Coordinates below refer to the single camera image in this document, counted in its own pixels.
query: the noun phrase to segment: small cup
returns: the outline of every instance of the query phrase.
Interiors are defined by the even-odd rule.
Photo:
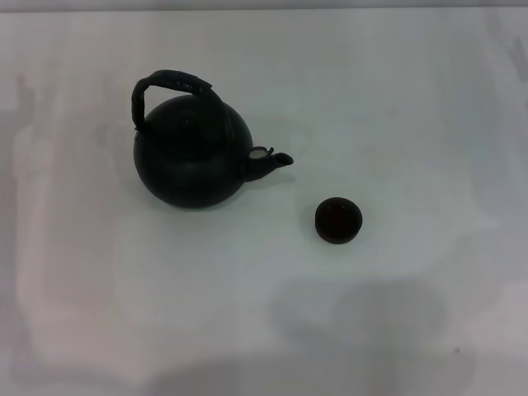
[[[363,225],[363,215],[357,205],[345,198],[329,198],[315,211],[315,229],[327,242],[350,242]]]

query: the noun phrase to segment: kettle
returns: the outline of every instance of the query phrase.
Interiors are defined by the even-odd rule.
[[[144,93],[150,86],[191,95],[165,101],[145,117]],[[144,185],[168,204],[215,205],[244,182],[294,162],[273,148],[253,147],[242,117],[211,87],[187,73],[159,70],[140,80],[132,93],[134,164]]]

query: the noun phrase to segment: teapot handle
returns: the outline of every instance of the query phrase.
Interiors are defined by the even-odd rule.
[[[212,85],[196,76],[173,70],[158,70],[149,77],[143,78],[135,84],[132,92],[132,120],[136,130],[145,129],[145,101],[144,93],[148,87],[162,87],[192,93],[193,95],[203,96],[210,99],[215,105],[218,105],[219,113],[224,116],[224,103],[212,90]]]

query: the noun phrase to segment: black teapot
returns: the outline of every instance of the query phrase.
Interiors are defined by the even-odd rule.
[[[150,86],[191,93],[165,101],[144,116]],[[260,179],[294,160],[253,147],[242,117],[198,77],[160,70],[132,93],[136,126],[134,163],[144,185],[159,199],[205,207],[229,198],[244,182]]]

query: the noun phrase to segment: teapot spout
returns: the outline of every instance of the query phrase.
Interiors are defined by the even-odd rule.
[[[254,147],[243,161],[242,180],[253,182],[262,179],[279,167],[287,167],[294,163],[294,159],[288,154],[273,154],[273,148],[267,150],[265,147]]]

